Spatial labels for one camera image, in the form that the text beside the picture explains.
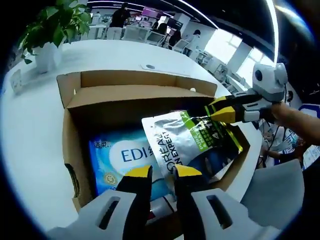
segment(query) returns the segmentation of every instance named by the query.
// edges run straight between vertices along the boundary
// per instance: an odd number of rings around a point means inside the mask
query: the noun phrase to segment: monitor
[[[176,30],[180,30],[183,26],[183,23],[173,19],[173,18],[169,18],[168,22],[167,22],[168,27],[176,29]]]
[[[145,27],[145,28],[151,28],[151,27],[152,27],[152,22],[142,21],[140,25],[141,25],[142,27]]]
[[[160,19],[160,17],[162,16],[162,13],[160,10],[150,8],[150,7],[144,7],[141,15],[154,18],[154,19]]]

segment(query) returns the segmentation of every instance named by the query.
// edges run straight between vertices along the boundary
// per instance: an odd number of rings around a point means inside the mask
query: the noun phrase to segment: white pot
[[[62,47],[63,41],[59,48],[55,44],[47,42],[43,47],[33,49],[36,54],[36,68],[40,74],[52,71],[59,66],[62,60]]]

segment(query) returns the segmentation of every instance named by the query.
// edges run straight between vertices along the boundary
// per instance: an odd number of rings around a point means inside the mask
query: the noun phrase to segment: ceiling
[[[185,0],[188,4],[198,9],[209,19],[211,19],[219,28],[224,28],[223,24],[215,21],[214,18],[223,19],[247,29],[268,43],[273,43],[273,28],[269,10],[264,0]],[[119,3],[101,1],[90,3],[89,7],[94,6],[118,6]],[[179,0],[128,0],[129,3],[152,7],[165,11],[167,13],[184,13],[191,17],[191,20],[215,28],[205,17],[196,10],[181,3]],[[143,7],[129,5],[130,8],[142,10]]]

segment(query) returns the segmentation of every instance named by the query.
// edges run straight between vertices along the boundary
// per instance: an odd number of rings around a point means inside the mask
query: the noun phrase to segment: white table
[[[21,69],[25,79],[35,74],[35,63],[20,62],[6,76],[1,101],[2,148],[9,178],[26,210],[41,229],[64,227],[77,218],[72,203],[74,187],[64,166],[62,128],[64,108],[57,75],[89,70],[136,70],[190,76],[217,84],[216,96],[230,93],[204,68],[169,49],[121,40],[85,40],[65,44],[60,68],[38,75],[20,95],[9,79]],[[254,174],[262,136],[251,123],[238,124],[251,147],[227,192],[240,201]]]

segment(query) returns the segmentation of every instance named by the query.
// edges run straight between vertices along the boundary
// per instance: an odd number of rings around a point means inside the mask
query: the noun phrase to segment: potted plant
[[[35,56],[39,73],[56,68],[62,59],[65,39],[71,43],[78,34],[89,33],[91,16],[84,4],[78,0],[57,0],[55,6],[43,9],[36,20],[29,24],[18,41],[22,46],[22,58],[26,64],[32,61],[27,54]]]

